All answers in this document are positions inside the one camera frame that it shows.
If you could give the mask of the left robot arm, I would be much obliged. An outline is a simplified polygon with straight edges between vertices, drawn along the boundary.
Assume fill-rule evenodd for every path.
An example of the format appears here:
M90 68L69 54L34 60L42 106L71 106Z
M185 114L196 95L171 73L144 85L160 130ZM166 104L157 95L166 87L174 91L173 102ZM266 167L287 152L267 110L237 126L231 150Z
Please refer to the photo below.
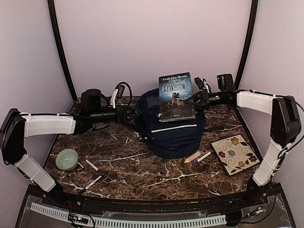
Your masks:
M116 88L110 98L99 89L88 89L81 94L78 113L30 114L17 108L9 110L0 128L0 150L6 165L15 166L37 184L57 207L67 203L61 185L37 163L24 148L24 139L37 135L84 134L94 124L116 122L127 124L141 111L128 105L117 105L122 92Z

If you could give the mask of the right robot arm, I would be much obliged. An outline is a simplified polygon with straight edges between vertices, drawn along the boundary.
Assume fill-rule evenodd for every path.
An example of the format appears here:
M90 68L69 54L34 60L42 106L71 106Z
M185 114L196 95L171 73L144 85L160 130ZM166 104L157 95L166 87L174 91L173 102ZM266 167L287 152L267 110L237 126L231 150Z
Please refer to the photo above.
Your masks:
M205 111L214 105L231 105L249 108L271 116L270 144L259 165L247 183L242 201L253 206L270 186L272 177L280 170L290 150L299 141L302 124L298 109L301 106L293 96L273 95L255 90L237 90L231 74L217 76L219 92L211 92L205 79L194 79L199 92L187 101L197 110Z

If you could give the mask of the dark blue hardcover book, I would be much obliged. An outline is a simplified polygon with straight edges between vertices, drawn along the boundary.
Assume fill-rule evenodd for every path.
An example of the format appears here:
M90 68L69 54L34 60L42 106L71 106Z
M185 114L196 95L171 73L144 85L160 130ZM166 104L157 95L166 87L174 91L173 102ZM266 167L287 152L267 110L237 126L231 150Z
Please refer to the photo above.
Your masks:
M171 122L194 119L194 107L186 102L192 96L189 72L159 77L159 120Z

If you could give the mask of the navy blue backpack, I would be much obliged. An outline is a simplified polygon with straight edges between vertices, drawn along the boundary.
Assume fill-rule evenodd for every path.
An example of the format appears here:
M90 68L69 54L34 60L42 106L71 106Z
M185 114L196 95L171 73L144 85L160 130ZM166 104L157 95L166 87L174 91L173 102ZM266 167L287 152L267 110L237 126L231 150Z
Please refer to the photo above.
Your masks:
M223 125L206 128L206 119L201 113L197 113L194 119L160 122L158 88L144 93L135 107L142 112L135 119L137 131L149 149L164 159L183 158L196 152L203 133L224 128Z

